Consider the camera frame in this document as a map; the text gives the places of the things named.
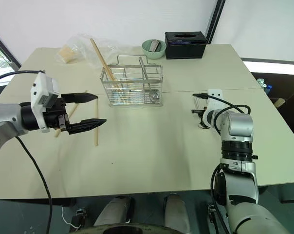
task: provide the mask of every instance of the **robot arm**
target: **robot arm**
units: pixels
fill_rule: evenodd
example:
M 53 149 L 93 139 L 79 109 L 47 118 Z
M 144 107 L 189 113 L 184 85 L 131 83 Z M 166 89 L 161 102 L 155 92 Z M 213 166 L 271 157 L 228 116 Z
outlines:
M 208 90 L 208 95 L 222 98 L 221 90 Z M 193 96 L 207 97 L 202 94 Z M 198 112 L 201 114 L 202 126 L 220 130 L 222 158 L 220 170 L 215 177 L 214 197 L 220 205 L 225 206 L 230 229 L 236 234 L 288 234 L 267 209 L 258 205 L 253 162 L 257 156 L 252 155 L 251 116 L 227 111 L 220 114 L 215 121 L 217 113 L 224 107 L 223 104 L 216 103 L 217 100 L 209 99 L 203 113 Z
M 13 137 L 40 129 L 43 133 L 51 128 L 80 133 L 96 128 L 106 122 L 105 119 L 86 119 L 70 124 L 66 113 L 66 103 L 84 103 L 98 97 L 88 93 L 62 94 L 58 97 L 56 80 L 44 73 L 38 76 L 31 89 L 31 102 L 20 104 L 0 104 L 0 148 Z

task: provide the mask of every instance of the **small bowl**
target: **small bowl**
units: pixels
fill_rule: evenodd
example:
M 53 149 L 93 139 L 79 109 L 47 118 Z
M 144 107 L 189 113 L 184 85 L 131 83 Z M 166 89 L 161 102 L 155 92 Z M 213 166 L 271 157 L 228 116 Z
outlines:
M 164 41 L 159 40 L 159 42 L 161 43 L 161 50 L 158 51 L 158 52 L 150 52 L 148 50 L 149 50 L 151 42 L 153 40 L 154 39 L 144 41 L 143 44 L 142 44 L 142 49 L 143 49 L 144 54 L 147 56 L 147 58 L 149 58 L 149 59 L 159 59 L 165 53 L 166 44 L 164 43 Z

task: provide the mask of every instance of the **metal wire basket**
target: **metal wire basket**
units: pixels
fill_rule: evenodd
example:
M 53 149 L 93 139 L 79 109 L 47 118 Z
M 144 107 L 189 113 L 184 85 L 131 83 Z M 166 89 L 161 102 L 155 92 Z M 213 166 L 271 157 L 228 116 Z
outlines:
M 136 65 L 119 64 L 120 57 L 137 61 Z M 118 55 L 117 63 L 108 65 L 115 80 L 103 68 L 101 81 L 112 106 L 162 106 L 162 67 L 148 62 L 145 55 Z

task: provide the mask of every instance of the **tissue box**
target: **tissue box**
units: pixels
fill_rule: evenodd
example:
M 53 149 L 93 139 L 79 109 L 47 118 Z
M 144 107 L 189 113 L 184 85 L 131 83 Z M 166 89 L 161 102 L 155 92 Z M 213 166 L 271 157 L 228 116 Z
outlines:
M 165 33 L 166 59 L 201 59 L 207 44 L 202 32 Z

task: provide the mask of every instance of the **black cable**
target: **black cable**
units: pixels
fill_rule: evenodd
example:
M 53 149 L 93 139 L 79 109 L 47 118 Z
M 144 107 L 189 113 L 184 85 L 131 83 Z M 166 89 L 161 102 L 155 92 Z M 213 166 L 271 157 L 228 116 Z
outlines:
M 37 164 L 37 162 L 35 161 L 34 157 L 32 157 L 31 153 L 29 152 L 29 150 L 27 149 L 27 147 L 25 146 L 25 144 L 22 142 L 22 140 L 17 136 L 16 139 L 20 142 L 21 146 L 23 147 L 23 149 L 26 151 L 26 153 L 28 154 L 29 158 L 32 160 L 32 162 L 34 163 L 41 179 L 42 179 L 42 182 L 44 184 L 44 188 L 45 188 L 45 191 L 48 195 L 48 198 L 49 198 L 49 206 L 50 206 L 50 214 L 49 214 L 49 220 L 48 220 L 48 224 L 47 224 L 47 227 L 46 227 L 46 234 L 49 233 L 50 231 L 50 225 L 51 225 L 51 220 L 52 220 L 52 212 L 53 212 L 53 206 L 52 206 L 52 197 L 51 197 L 51 194 L 50 194 L 50 191 L 49 191 L 49 188 L 48 188 L 48 185 L 44 179 L 44 176 Z
M 14 71 L 14 72 L 9 72 L 9 73 L 5 73 L 3 75 L 0 76 L 0 79 L 4 78 L 4 77 L 8 77 L 11 75 L 15 75 L 15 74 L 23 74 L 23 73 L 32 73 L 32 74 L 37 74 L 39 72 L 45 73 L 44 71 L 33 71 L 33 70 L 24 70 L 24 71 Z
M 217 225 L 217 221 L 216 221 L 215 215 L 213 214 L 213 216 L 214 216 L 214 229 L 215 229 L 215 234 L 220 234 L 219 227 Z
M 220 99 L 218 97 L 215 97 L 215 96 L 211 96 L 211 95 L 208 95 L 208 94 L 193 94 L 192 96 L 195 96 L 195 97 L 198 97 L 198 98 L 204 98 L 204 99 L 207 99 L 208 97 L 209 98 L 212 98 L 214 100 L 217 100 L 217 101 L 220 101 L 220 102 L 223 102 L 225 104 L 227 104 L 228 106 L 234 106 L 234 104 L 231 104 L 230 102 L 228 101 L 225 101 L 223 99 Z M 241 109 L 239 109 L 238 107 L 234 107 L 237 111 L 239 111 L 240 113 L 243 113 L 243 111 Z
M 226 234 L 230 234 L 228 229 L 227 229 L 227 226 L 224 222 L 224 219 L 223 217 L 221 216 L 221 212 L 219 210 L 219 207 L 217 206 L 217 203 L 216 203 L 216 200 L 214 198 L 214 178 L 215 178 L 215 175 L 220 172 L 220 165 L 217 165 L 217 167 L 215 168 L 214 172 L 212 173 L 212 177 L 211 177 L 211 184 L 210 184 L 210 193 L 211 193 L 211 197 L 212 197 L 212 202 L 214 204 L 214 207 L 215 207 L 215 210 L 216 210 L 216 213 L 217 213 L 217 216 L 219 217 L 220 219 L 220 223 L 225 231 Z
M 231 105 L 231 106 L 226 107 L 226 108 L 222 109 L 221 111 L 219 111 L 219 112 L 216 114 L 216 116 L 214 117 L 214 121 L 213 121 L 214 128 L 215 128 L 215 130 L 218 132 L 219 135 L 221 134 L 221 132 L 220 132 L 220 130 L 217 128 L 217 125 L 216 125 L 216 120 L 217 120 L 217 118 L 218 118 L 223 112 L 228 111 L 228 110 L 233 109 L 233 108 L 237 109 L 238 107 L 244 107 L 244 108 L 248 109 L 248 114 L 251 113 L 251 108 L 250 108 L 249 106 L 247 106 L 247 105 Z

